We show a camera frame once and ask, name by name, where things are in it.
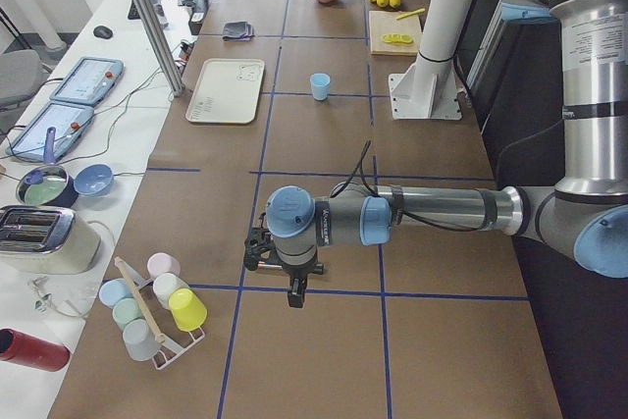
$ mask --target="red bottle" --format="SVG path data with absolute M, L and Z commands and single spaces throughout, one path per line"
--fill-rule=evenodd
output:
M 70 351 L 14 329 L 0 329 L 0 360 L 56 372 L 70 360 Z

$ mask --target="computer mouse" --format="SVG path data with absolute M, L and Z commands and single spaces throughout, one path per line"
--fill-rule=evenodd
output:
M 94 36 L 97 38 L 109 39 L 114 35 L 114 32 L 107 26 L 99 25 L 94 29 Z

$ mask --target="wooden cutting board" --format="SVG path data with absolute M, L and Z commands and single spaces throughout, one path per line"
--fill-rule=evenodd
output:
M 396 20 L 403 12 L 386 12 L 372 10 L 369 12 L 369 43 L 371 54 L 388 54 L 392 56 L 416 56 L 421 43 L 421 22 L 418 15 Z M 382 41 L 386 33 L 409 34 L 414 39 L 410 44 L 389 44 Z

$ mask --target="blue bowl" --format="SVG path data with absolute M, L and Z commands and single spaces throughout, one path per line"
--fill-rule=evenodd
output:
M 114 173 L 105 164 L 85 167 L 75 177 L 75 190 L 86 196 L 102 196 L 109 193 L 114 182 Z

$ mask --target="toaster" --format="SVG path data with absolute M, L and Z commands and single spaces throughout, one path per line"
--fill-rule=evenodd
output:
M 99 244 L 98 233 L 69 208 L 0 208 L 0 261 L 22 272 L 84 272 Z

